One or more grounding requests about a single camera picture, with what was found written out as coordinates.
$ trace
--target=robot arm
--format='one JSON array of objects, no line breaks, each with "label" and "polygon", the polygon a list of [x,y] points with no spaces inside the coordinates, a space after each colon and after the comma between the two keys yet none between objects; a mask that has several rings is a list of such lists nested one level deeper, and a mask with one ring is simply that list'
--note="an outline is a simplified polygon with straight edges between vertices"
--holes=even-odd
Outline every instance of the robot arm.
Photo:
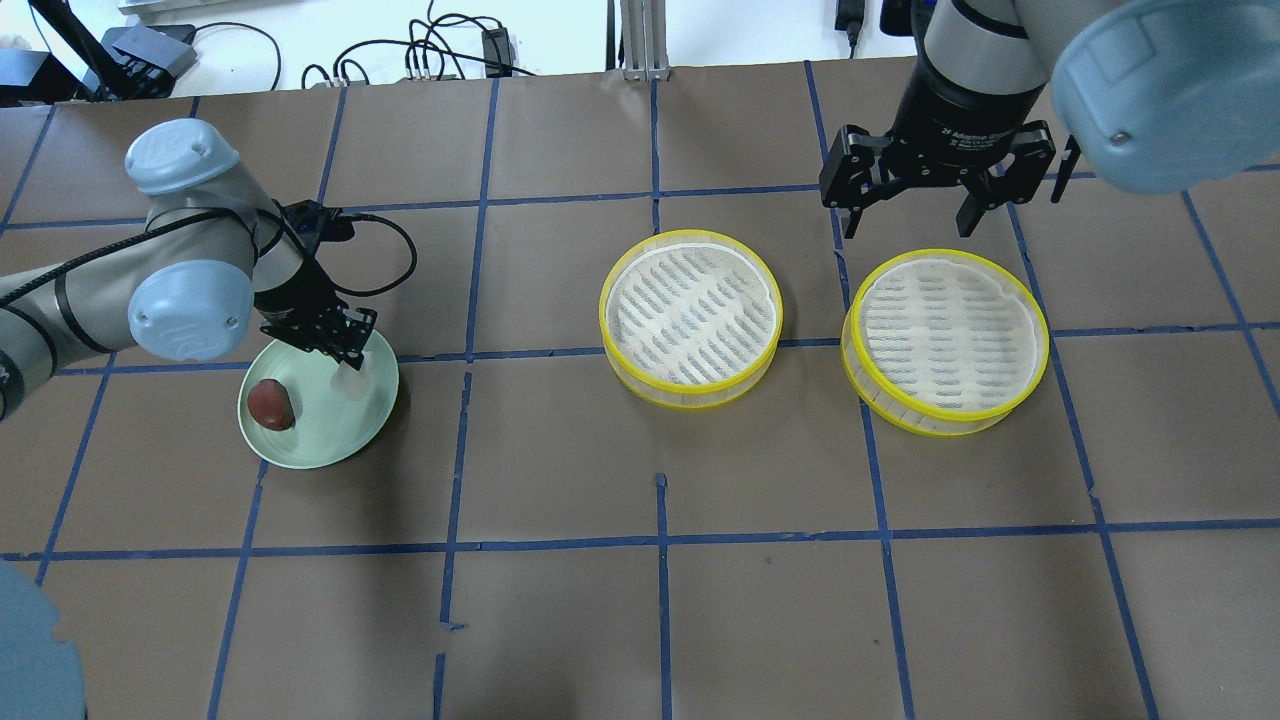
[{"label": "robot arm", "polygon": [[1073,133],[1060,184],[1082,150],[1100,177],[1147,193],[1280,150],[1277,0],[937,0],[929,19],[923,0],[895,6],[915,20],[919,59],[893,127],[845,126],[819,176],[846,237],[910,187],[963,184],[961,237],[987,210],[1030,201],[1056,152],[1047,124],[1027,122],[1050,79]]},{"label": "robot arm", "polygon": [[[268,334],[360,368],[376,314],[337,296],[315,246],[212,126],[159,124],[129,147],[125,168],[152,199],[145,240],[0,278],[0,419],[93,355],[141,345],[172,360],[223,356],[244,338],[251,306]],[[319,209],[298,208],[294,222]]]}]

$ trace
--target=blue tape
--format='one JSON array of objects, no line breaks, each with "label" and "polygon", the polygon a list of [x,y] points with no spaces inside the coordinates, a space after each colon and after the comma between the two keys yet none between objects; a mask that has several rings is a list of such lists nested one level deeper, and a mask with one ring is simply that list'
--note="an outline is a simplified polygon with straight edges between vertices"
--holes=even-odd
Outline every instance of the blue tape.
[{"label": "blue tape", "polygon": [[498,78],[489,91],[489,119],[484,136],[484,164],[480,170],[480,202],[476,205],[476,242],[471,255],[471,291],[467,299],[466,360],[471,363],[476,348],[476,309],[480,305],[480,264],[484,261],[484,224],[489,211],[489,170],[493,165],[494,118],[498,115]]},{"label": "blue tape", "polygon": [[440,623],[449,623],[453,606],[453,565],[457,552],[453,546],[458,542],[458,516],[462,512],[462,469],[467,456],[467,413],[471,405],[471,370],[462,375],[462,401],[458,410],[458,442],[453,456],[453,492],[449,497],[449,534],[448,544],[451,550],[444,556],[444,580],[440,584]]},{"label": "blue tape", "polygon": [[1041,536],[1087,536],[1098,532],[1089,523],[1083,525],[1025,525],[1000,528],[919,528],[891,530],[893,539],[947,539],[947,538],[1011,538]]},{"label": "blue tape", "polygon": [[438,200],[435,202],[390,202],[383,205],[351,205],[348,213],[387,213],[397,210],[443,210],[448,208],[476,208],[479,200]]},{"label": "blue tape", "polygon": [[[1280,518],[1234,518],[1224,520],[1153,520],[1138,523],[1108,523],[1110,533],[1179,533],[1215,530],[1275,530]],[[1093,523],[1076,525],[1002,525],[974,528],[906,528],[890,530],[892,539],[957,539],[1002,537],[1085,536],[1097,533]],[[612,536],[595,538],[564,538],[543,541],[475,541],[475,542],[420,542],[393,544],[329,544],[298,547],[255,547],[250,557],[321,557],[344,555],[433,555],[448,552],[541,552],[558,550],[586,550],[608,547],[658,547],[707,544],[767,544],[792,542],[879,542],[879,530],[824,530],[820,533],[707,533],[658,536]],[[113,561],[113,560],[182,560],[206,557],[239,557],[236,547],[196,547],[164,550],[72,550],[55,551],[51,562],[60,561]],[[12,562],[40,561],[44,552],[0,552],[0,559]]]},{"label": "blue tape", "polygon": [[9,220],[13,219],[13,209],[18,206],[18,197],[22,196],[22,190],[27,187],[27,178],[31,177],[31,169],[36,167],[36,156],[40,155],[40,149],[45,145],[45,137],[49,136],[49,126],[54,123],[54,113],[58,111],[58,105],[50,105],[49,113],[45,114],[45,123],[40,126],[40,133],[36,135],[36,142],[31,146],[31,155],[27,156],[27,164],[22,168],[22,174],[18,176],[18,184],[13,188],[13,197],[9,199],[9,206],[5,208],[4,218],[0,218],[0,233],[10,228]]},{"label": "blue tape", "polygon": [[321,544],[305,547],[255,547],[250,557],[334,557],[344,555],[430,555],[449,552],[443,542],[406,542],[389,544]]},{"label": "blue tape", "polygon": [[820,533],[707,533],[669,536],[667,544],[760,544],[783,542],[860,542],[881,539],[879,530],[824,530]]},{"label": "blue tape", "polygon": [[100,228],[108,225],[141,225],[146,218],[102,218],[97,220],[45,220],[40,223],[10,223],[12,231],[41,231],[59,228]]},{"label": "blue tape", "polygon": [[472,543],[472,552],[538,552],[544,550],[586,550],[593,547],[646,547],[658,544],[653,536],[609,536],[600,538],[568,538],[545,541],[481,541]]},{"label": "blue tape", "polygon": [[671,575],[667,568],[667,475],[654,478],[658,489],[658,630],[662,664],[662,720],[671,720]]},{"label": "blue tape", "polygon": [[232,600],[227,605],[227,621],[223,625],[223,642],[218,647],[218,665],[214,669],[214,687],[209,694],[207,720],[218,717],[218,705],[223,698],[223,679],[227,676],[227,659],[232,652],[232,638],[236,634],[236,616],[239,614],[239,598],[244,589],[244,571],[248,569],[250,550],[253,547],[253,530],[257,528],[257,512],[262,506],[262,478],[270,468],[266,460],[257,465],[257,482],[253,484],[253,498],[244,520],[244,538],[241,541],[239,561],[236,564],[236,582],[232,584]]},{"label": "blue tape", "polygon": [[1201,530],[1274,530],[1280,518],[1242,518],[1231,520],[1157,520],[1151,523],[1111,523],[1112,533],[1176,533]]},{"label": "blue tape", "polygon": [[444,711],[444,653],[436,653],[435,674],[431,676],[431,720],[440,720]]},{"label": "blue tape", "polygon": [[247,370],[252,363],[170,363],[160,365],[120,365],[113,375],[145,375],[150,373],[205,373],[220,370]]},{"label": "blue tape", "polygon": [[1184,333],[1224,333],[1239,332],[1240,325],[1152,325],[1148,328],[1078,328],[1069,331],[1053,331],[1050,333],[1055,338],[1064,337],[1110,337],[1133,334],[1184,334]]},{"label": "blue tape", "polygon": [[490,200],[490,205],[550,205],[557,202],[611,202],[649,197],[652,192],[602,192],[596,195],[548,195],[544,197],[504,197]]},{"label": "blue tape", "polygon": [[838,345],[838,337],[804,337],[778,342],[778,347],[832,347]]},{"label": "blue tape", "polygon": [[177,547],[165,550],[59,550],[49,555],[50,562],[76,560],[195,560],[206,557],[239,557],[238,547]]},{"label": "blue tape", "polygon": [[[1050,322],[1048,307],[1044,305],[1044,296],[1041,293],[1039,279],[1036,275],[1036,266],[1027,247],[1027,236],[1023,224],[1018,218],[1018,210],[1012,204],[1005,204],[1009,219],[1014,227],[1014,238],[1018,241],[1019,254],[1023,256],[1023,266],[1027,270],[1027,284],[1032,296],[1044,313],[1046,322]],[[1066,383],[1066,372],[1062,369],[1062,359],[1057,352],[1057,342],[1050,337],[1050,361],[1053,366],[1053,375],[1057,378],[1057,388],[1062,396],[1062,407],[1066,411],[1068,425],[1071,429],[1071,442],[1075,445],[1075,455],[1080,462],[1080,473],[1084,475],[1084,488],[1093,507],[1093,521],[1098,528],[1098,539],[1102,543],[1102,555],[1106,559],[1107,574],[1111,577],[1111,589],[1115,593],[1116,606],[1120,610],[1120,623],[1124,626],[1125,639],[1129,643],[1129,655],[1133,659],[1134,674],[1138,678],[1138,688],[1142,692],[1142,701],[1147,708],[1148,720],[1160,720],[1160,710],[1156,706],[1156,696],[1151,688],[1147,675],[1147,664],[1142,657],[1142,647],[1138,643],[1138,633],[1133,625],[1133,616],[1129,612],[1129,600],[1124,591],[1124,582],[1120,578],[1120,566],[1116,562],[1115,548],[1111,546],[1111,536],[1107,533],[1106,514],[1102,511],[1102,501],[1094,493],[1093,466],[1089,462],[1089,454],[1084,447],[1084,434],[1080,430],[1080,420],[1075,414],[1075,402],[1071,400],[1071,388]]]},{"label": "blue tape", "polygon": [[507,350],[476,352],[475,360],[518,360],[524,357],[580,357],[584,355],[604,355],[603,347],[553,347],[548,350]]},{"label": "blue tape", "polygon": [[709,197],[717,195],[772,195],[782,192],[813,192],[818,183],[808,184],[760,184],[748,187],[709,187],[701,190],[663,190],[658,197]]},{"label": "blue tape", "polygon": [[36,570],[37,585],[41,585],[45,582],[45,573],[49,571],[49,559],[52,557],[54,548],[58,546],[58,536],[63,532],[63,520],[67,519],[67,509],[72,503],[72,493],[76,492],[76,480],[79,479],[79,471],[84,464],[84,452],[88,451],[88,441],[93,436],[93,423],[97,421],[97,413],[102,409],[102,396],[106,395],[106,383],[111,379],[113,365],[115,365],[114,352],[106,359],[106,368],[104,368],[102,379],[97,383],[97,393],[93,396],[93,405],[90,407],[88,420],[84,423],[84,432],[81,434],[79,447],[76,448],[76,460],[72,462],[72,470],[67,477],[67,486],[63,488],[63,498],[58,503],[58,512],[54,515],[54,524],[49,529],[49,539],[45,542],[45,553],[40,560],[40,569]]},{"label": "blue tape", "polygon": [[658,174],[658,81],[649,81],[649,154],[653,163],[653,234],[662,232],[662,183]]},{"label": "blue tape", "polygon": [[[818,133],[818,158],[826,163],[827,159],[827,128],[822,122],[822,101],[818,99],[818,83],[813,77],[813,63],[809,60],[804,61],[804,77],[809,86],[809,105],[813,109],[813,126],[814,131]],[[818,186],[810,186],[813,190],[818,190]],[[831,237],[835,241],[836,247],[836,272],[840,275],[840,297],[845,301],[845,311],[849,311],[849,305],[852,301],[852,295],[849,287],[849,266],[845,264],[845,233],[840,229],[840,217],[836,215],[836,210],[831,209],[827,211],[831,218]]]},{"label": "blue tape", "polygon": [[1226,269],[1222,266],[1222,261],[1217,258],[1217,251],[1213,250],[1213,241],[1208,237],[1208,231],[1204,229],[1204,223],[1201,222],[1199,211],[1196,210],[1196,202],[1192,201],[1192,195],[1183,191],[1183,204],[1187,206],[1187,214],[1192,218],[1192,224],[1196,225],[1196,232],[1199,234],[1201,243],[1204,246],[1204,252],[1208,255],[1208,261],[1213,265],[1213,272],[1217,273],[1219,282],[1222,283],[1222,292],[1226,293],[1228,302],[1231,304],[1231,311],[1235,313],[1235,320],[1240,324],[1240,332],[1244,334],[1244,342],[1249,346],[1249,354],[1253,355],[1253,364],[1258,368],[1258,375],[1262,378],[1262,386],[1267,389],[1267,397],[1271,400],[1271,410],[1280,418],[1280,393],[1276,392],[1276,384],[1271,379],[1271,372],[1267,370],[1267,364],[1262,359],[1262,350],[1258,347],[1258,342],[1253,338],[1253,332],[1249,329],[1249,322],[1244,318],[1244,307],[1240,305],[1239,297],[1235,295],[1235,290],[1231,288],[1231,281],[1226,277]]},{"label": "blue tape", "polygon": [[[805,83],[809,87],[809,104],[813,110],[814,131],[818,133],[818,158],[827,158],[827,128],[822,122],[822,101],[818,99],[818,83],[813,77],[813,63],[804,61]],[[845,265],[845,237],[840,231],[840,219],[829,210],[831,236],[835,241],[836,269],[840,274],[840,295],[845,310],[849,310],[849,268]],[[911,674],[906,661],[906,641],[902,634],[902,612],[897,600],[897,577],[893,571],[893,536],[884,509],[884,491],[881,483],[879,456],[876,452],[876,429],[872,427],[870,410],[861,400],[858,406],[863,416],[863,433],[867,437],[867,462],[870,466],[872,493],[876,497],[876,538],[881,542],[881,555],[884,566],[884,592],[888,597],[890,624],[893,629],[893,652],[897,657],[897,680],[902,692],[902,712],[906,720],[915,720],[915,698],[911,696]]]},{"label": "blue tape", "polygon": [[347,110],[347,88],[338,91],[338,110],[333,114],[333,132],[329,135],[329,150],[324,156],[324,170],[320,173],[320,191],[316,193],[316,202],[324,205],[324,196],[329,191],[329,173],[333,170],[333,156],[338,150],[338,132],[342,129],[342,114]]},{"label": "blue tape", "polygon": [[876,501],[876,525],[881,542],[881,559],[884,566],[884,592],[888,597],[888,619],[893,632],[893,653],[897,659],[897,682],[902,691],[902,711],[908,720],[915,720],[915,697],[911,693],[911,671],[906,660],[906,637],[902,632],[902,609],[897,598],[897,573],[893,570],[893,533],[888,525],[888,510],[884,506],[884,486],[881,480],[879,454],[876,451],[876,428],[872,425],[872,411],[861,398],[858,400],[861,413],[863,432],[867,436],[867,461],[872,474],[872,496]]}]

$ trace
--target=green plate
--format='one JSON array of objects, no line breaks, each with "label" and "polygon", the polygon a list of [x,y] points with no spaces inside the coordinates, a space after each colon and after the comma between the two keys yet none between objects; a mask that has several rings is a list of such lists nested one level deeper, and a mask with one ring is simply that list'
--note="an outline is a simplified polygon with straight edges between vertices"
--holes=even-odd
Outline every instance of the green plate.
[{"label": "green plate", "polygon": [[[248,414],[248,391],[266,378],[275,378],[289,392],[296,420],[287,430],[269,430]],[[328,355],[302,352],[276,340],[259,354],[241,383],[241,434],[253,452],[273,465],[323,468],[374,439],[392,414],[398,391],[396,354],[378,331],[365,345],[358,373]]]}]

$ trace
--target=black cable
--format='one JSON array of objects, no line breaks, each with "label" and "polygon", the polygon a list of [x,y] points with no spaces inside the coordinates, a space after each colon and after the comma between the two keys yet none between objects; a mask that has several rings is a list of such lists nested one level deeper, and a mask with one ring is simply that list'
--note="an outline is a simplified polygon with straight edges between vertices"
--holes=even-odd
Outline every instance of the black cable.
[{"label": "black cable", "polygon": [[[439,18],[436,18],[436,20],[431,19],[431,9],[433,8],[435,8],[435,0],[431,0],[430,3],[426,4],[426,22],[429,22],[431,24],[435,24]],[[499,20],[498,18],[495,18],[493,15],[476,15],[475,19],[477,19],[477,20],[489,20],[489,22],[497,24],[499,28],[507,27],[507,26],[502,24],[502,20]],[[442,24],[440,27],[453,27],[453,26],[457,26],[457,24],[462,24],[462,23],[457,22],[457,23],[452,23],[452,24]]]},{"label": "black cable", "polygon": [[[422,42],[425,42],[425,41],[422,41],[422,40],[417,40],[416,41],[416,44],[422,44]],[[452,53],[449,50],[440,50],[438,47],[433,47],[433,50],[436,51],[436,53],[443,53],[445,55],[449,55],[451,58],[461,58],[463,60],[474,60],[476,63],[481,63],[481,64],[488,65],[488,67],[503,68],[503,69],[511,70],[513,73],[520,73],[520,74],[525,74],[525,76],[529,76],[529,77],[538,77],[536,73],[531,73],[531,72],[529,72],[529,70],[526,70],[524,68],[517,68],[516,65],[508,65],[507,63],[499,63],[497,60],[486,60],[484,58],[476,58],[475,55],[467,55],[465,53]]]},{"label": "black cable", "polygon": [[[430,24],[428,24],[428,23],[425,23],[425,22],[422,22],[420,19],[416,19],[416,18],[408,22],[408,40],[410,40],[411,44],[412,42],[417,42],[417,38],[413,35],[413,27],[415,26],[422,26],[422,28],[426,31],[426,36],[422,37],[424,41],[430,41],[431,36],[435,36],[436,40],[440,41],[440,46],[443,46],[447,51],[453,53],[453,46],[449,45],[449,41],[445,40],[444,36],[440,35],[439,31],[435,29],[435,27],[433,27],[433,26],[430,26]],[[428,54],[428,51],[434,50],[439,55],[439,58],[440,58],[440,72],[436,73],[435,79],[444,79],[444,53],[440,53],[439,47],[433,47],[433,46],[429,46],[429,45],[422,45],[421,47],[422,47],[422,64],[426,65],[426,74],[431,74],[431,64],[428,61],[426,54]],[[404,51],[406,59],[412,53],[413,53],[413,47],[411,45]],[[457,58],[453,58],[453,69],[458,70],[458,79],[467,79],[467,74],[465,72],[462,72],[462,63],[460,63]]]},{"label": "black cable", "polygon": [[369,81],[369,73],[365,72],[365,67],[349,59],[342,61],[342,79],[347,81],[347,85],[351,85],[351,76],[347,74],[347,65],[356,65],[356,68],[360,70],[360,74],[365,76],[365,85],[372,85],[372,82]]},{"label": "black cable", "polygon": [[[244,28],[244,29],[251,29],[251,31],[261,35],[262,37],[270,40],[271,41],[271,47],[275,47],[275,79],[271,81],[271,87],[268,88],[268,90],[275,90],[276,87],[280,87],[280,72],[284,70],[284,58],[280,56],[280,44],[276,42],[274,37],[271,37],[271,33],[266,32],[265,29],[262,29],[260,27],[253,27],[253,26],[251,26],[248,23],[237,23],[237,22],[232,22],[232,20],[220,20],[220,22],[216,22],[216,23],[207,23],[207,24],[202,24],[202,26],[197,27],[195,29],[195,35],[200,35],[200,31],[209,29],[211,27],[239,27],[239,28]],[[195,38],[192,38],[192,44],[195,44]]]},{"label": "black cable", "polygon": [[394,281],[376,290],[347,290],[340,284],[334,283],[333,287],[338,292],[343,295],[349,295],[352,297],[372,297],[375,295],[381,295],[384,292],[389,292],[399,287],[401,283],[407,281],[410,275],[413,274],[413,270],[417,269],[417,246],[413,245],[413,238],[410,237],[407,232],[404,232],[404,228],[397,225],[396,223],[388,220],[387,218],[370,215],[366,213],[356,213],[353,215],[339,215],[339,218],[346,218],[353,223],[379,223],[396,231],[404,240],[404,246],[408,247],[408,268],[401,274],[401,277],[396,278]]},{"label": "black cable", "polygon": [[410,45],[410,42],[404,41],[404,40],[388,40],[385,37],[380,37],[378,40],[364,40],[361,42],[357,42],[357,44],[352,45],[351,47],[347,47],[342,53],[338,53],[338,56],[333,61],[333,74],[335,77],[339,74],[338,73],[338,65],[342,63],[343,58],[346,58],[347,55],[349,55],[351,53],[353,53],[356,50],[360,50],[361,47],[367,47],[370,45],[399,45],[399,46],[406,46],[406,45]]},{"label": "black cable", "polygon": [[311,70],[320,70],[320,76],[324,77],[325,85],[330,85],[330,86],[333,85],[333,78],[329,77],[329,73],[325,72],[325,69],[323,67],[320,67],[320,65],[317,65],[315,63],[311,63],[310,65],[302,68],[302,90],[307,88],[307,73],[310,73]]},{"label": "black cable", "polygon": [[49,54],[52,55],[54,46],[49,44],[49,38],[45,37],[45,31],[40,28],[40,20],[36,19],[36,6],[28,1],[27,9],[31,10],[31,24],[36,26],[36,32],[38,32],[40,38],[45,41],[45,50],[49,50]]},{"label": "black cable", "polygon": [[[84,255],[81,255],[79,258],[76,258],[73,260],[68,260],[68,261],[63,263],[61,265],[58,265],[56,268],[54,268],[54,269],[51,269],[51,270],[49,270],[46,273],[42,273],[41,275],[38,275],[38,277],[36,277],[36,278],[33,278],[31,281],[27,281],[26,283],[15,287],[13,290],[10,290],[9,292],[6,292],[4,295],[4,297],[0,297],[0,309],[8,307],[10,304],[20,300],[22,297],[29,295],[31,292],[33,292],[33,291],[36,291],[36,290],[38,290],[38,288],[41,288],[41,287],[44,287],[44,286],[54,282],[55,279],[65,275],[67,273],[74,270],[76,268],[79,268],[81,265],[84,265],[87,263],[92,263],[93,260],[97,260],[99,258],[106,258],[108,255],[111,255],[114,252],[119,252],[122,250],[128,250],[129,247],[133,247],[134,245],[141,245],[141,243],[143,243],[143,242],[146,242],[148,240],[154,240],[154,238],[157,238],[157,237],[160,237],[163,234],[172,233],[173,231],[182,229],[182,228],[184,228],[187,225],[193,225],[196,223],[202,223],[205,220],[212,220],[215,218],[223,218],[223,217],[238,218],[238,215],[236,215],[234,211],[232,211],[232,210],[229,210],[227,208],[214,208],[214,209],[210,209],[210,210],[205,210],[204,213],[197,213],[195,215],[188,215],[186,218],[182,218],[180,220],[174,220],[174,222],[172,222],[169,224],[160,225],[159,228],[138,233],[138,234],[136,234],[133,237],[124,238],[124,240],[122,240],[119,242],[113,242],[111,245],[108,245],[105,247],[99,247],[97,250],[86,252]],[[252,241],[253,241],[253,233],[251,232],[250,233],[250,242],[252,242]]]},{"label": "black cable", "polygon": [[[276,202],[275,206],[280,208],[280,204]],[[310,252],[306,251],[306,249],[302,246],[302,240],[298,238],[298,236],[297,236],[296,232],[293,232],[293,228],[289,227],[289,223],[284,222],[283,217],[280,217],[280,215],[273,215],[271,213],[268,213],[266,210],[262,210],[261,208],[257,210],[257,214],[260,217],[262,217],[262,218],[266,218],[266,219],[271,220],[273,223],[275,223],[275,225],[279,229],[284,231],[284,234],[289,238],[289,242],[293,245],[293,247],[301,255],[303,255],[303,256],[311,256],[314,259],[314,255],[311,255]],[[356,213],[353,215],[338,215],[338,218],[335,218],[335,219],[346,219],[346,220],[351,220],[353,223],[380,223],[380,224],[384,224],[384,225],[392,228],[393,231],[396,231],[404,240],[404,246],[408,247],[408,268],[403,273],[401,273],[401,275],[398,278],[396,278],[394,281],[392,281],[392,282],[389,282],[389,283],[387,283],[383,287],[379,287],[376,290],[349,290],[349,288],[346,288],[346,287],[343,287],[343,286],[340,286],[338,283],[333,283],[333,288],[335,291],[338,291],[338,292],[340,292],[343,295],[349,295],[351,297],[374,297],[375,295],[381,295],[384,292],[389,292],[389,291],[399,287],[401,283],[403,283],[404,281],[407,281],[410,278],[410,275],[412,275],[413,272],[417,270],[417,245],[413,243],[413,238],[410,237],[408,232],[406,232],[404,228],[402,228],[398,224],[388,220],[387,218],[381,218],[379,215],[370,215],[367,213]]]},{"label": "black cable", "polygon": [[[484,37],[485,40],[488,40],[489,45],[493,46],[493,56],[494,58],[502,58],[502,50],[498,47],[498,38],[493,37],[492,35],[489,35],[489,28],[484,27],[484,23],[481,23],[479,18],[472,18],[471,15],[463,15],[462,13],[445,13],[445,14],[440,15],[439,18],[431,20],[431,14],[430,13],[431,13],[431,9],[428,8],[428,20],[431,22],[431,28],[433,29],[436,28],[436,27],[457,27],[457,26],[460,26],[462,23],[471,23],[471,24],[476,26],[477,28],[480,28],[480,36]],[[451,19],[451,18],[457,18],[457,19],[453,23],[448,23],[448,24],[444,23],[445,19]],[[499,29],[502,28],[502,23],[498,23],[498,28]]]}]

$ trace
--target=white wall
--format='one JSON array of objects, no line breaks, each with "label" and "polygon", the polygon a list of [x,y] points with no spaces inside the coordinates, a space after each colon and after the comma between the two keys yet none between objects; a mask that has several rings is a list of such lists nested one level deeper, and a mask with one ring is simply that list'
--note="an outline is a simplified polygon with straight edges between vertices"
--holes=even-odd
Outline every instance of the white wall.
[{"label": "white wall", "polygon": [[[859,56],[910,55],[909,38],[886,37],[876,28],[881,0],[868,0],[870,18]],[[132,24],[115,0],[72,0],[81,20],[101,37],[113,26]],[[667,0],[667,49],[673,65],[721,65],[847,58],[844,33],[832,29],[836,0]],[[516,41],[517,61],[538,74],[604,69],[604,0],[436,0],[436,15],[461,12],[494,15]],[[344,47],[361,40],[407,40],[410,18],[426,17],[426,0],[233,0],[186,10],[143,15],[147,24],[238,20],[275,36],[284,55],[280,87],[298,87],[302,68],[328,68]],[[23,35],[44,47],[23,0],[0,3],[0,32]],[[479,31],[443,31],[453,49],[481,55]],[[84,65],[45,27],[54,54],[76,74]],[[200,60],[178,81],[174,95],[214,95],[266,90],[275,72],[270,42],[239,28],[215,28],[196,40]],[[351,56],[375,83],[404,76],[402,47],[365,47]],[[467,77],[481,77],[479,64],[463,63]]]}]

